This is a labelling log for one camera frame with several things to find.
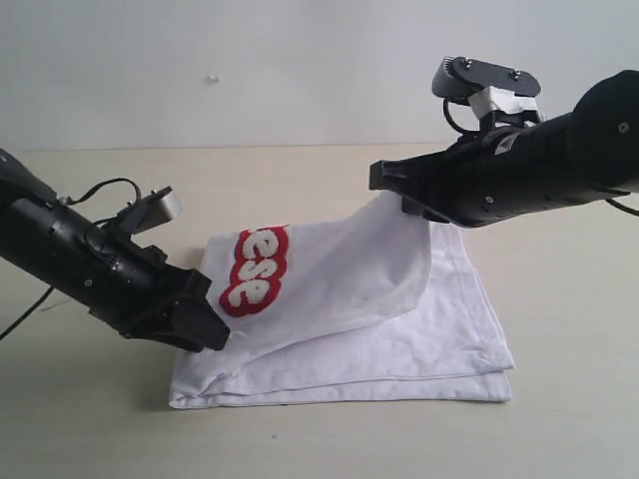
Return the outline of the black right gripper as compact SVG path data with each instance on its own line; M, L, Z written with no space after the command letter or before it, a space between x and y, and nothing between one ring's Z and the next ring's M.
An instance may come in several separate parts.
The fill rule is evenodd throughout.
M407 215L466 228L621 199L638 190L638 115L573 112L473 154L455 144L380 160L368 188L399 195Z

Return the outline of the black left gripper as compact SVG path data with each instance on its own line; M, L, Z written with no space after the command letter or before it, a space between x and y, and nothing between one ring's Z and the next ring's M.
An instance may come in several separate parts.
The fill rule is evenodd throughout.
M230 336L207 304L207 276L168 264L116 223L98 227L66 206L17 199L1 209L1 255L125 338L201 352L223 349Z

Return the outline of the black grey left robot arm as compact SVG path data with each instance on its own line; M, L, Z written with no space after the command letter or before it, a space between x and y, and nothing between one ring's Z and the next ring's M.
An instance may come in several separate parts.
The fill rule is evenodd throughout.
M127 339L191 352L224 348L230 329L206 299L210 280L169 264L157 246L132 240L180 213L172 188L136 192L103 220L86 219L77 204L2 152L2 258L84 304Z

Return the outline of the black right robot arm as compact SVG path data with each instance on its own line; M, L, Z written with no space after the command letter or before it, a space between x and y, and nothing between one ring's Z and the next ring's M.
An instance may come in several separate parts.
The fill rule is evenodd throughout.
M369 170L373 191L430 221L481 228L638 191L638 74L622 71L575 108L537 125L501 126L448 149Z

